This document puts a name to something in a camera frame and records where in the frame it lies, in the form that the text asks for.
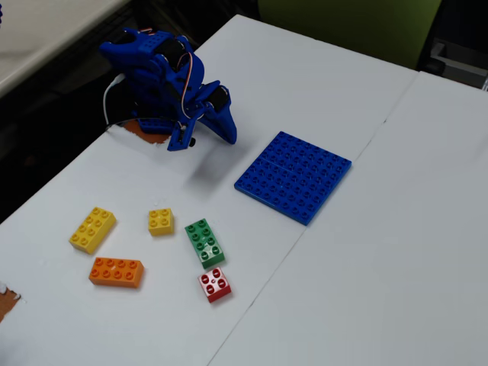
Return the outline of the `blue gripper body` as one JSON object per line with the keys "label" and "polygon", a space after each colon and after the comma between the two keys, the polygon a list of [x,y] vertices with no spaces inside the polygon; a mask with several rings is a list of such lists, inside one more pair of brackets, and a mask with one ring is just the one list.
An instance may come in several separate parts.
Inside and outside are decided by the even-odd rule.
{"label": "blue gripper body", "polygon": [[209,84],[202,84],[191,99],[192,114],[229,114],[230,113],[230,92],[214,81]]}

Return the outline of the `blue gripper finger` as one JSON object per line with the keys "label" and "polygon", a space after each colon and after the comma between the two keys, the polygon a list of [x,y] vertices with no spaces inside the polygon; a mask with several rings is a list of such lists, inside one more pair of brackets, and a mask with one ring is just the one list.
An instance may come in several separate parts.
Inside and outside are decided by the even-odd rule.
{"label": "blue gripper finger", "polygon": [[206,102],[204,104],[204,114],[199,121],[226,142],[230,144],[236,143],[237,129],[230,113],[229,102],[219,110],[215,109],[210,102]]}

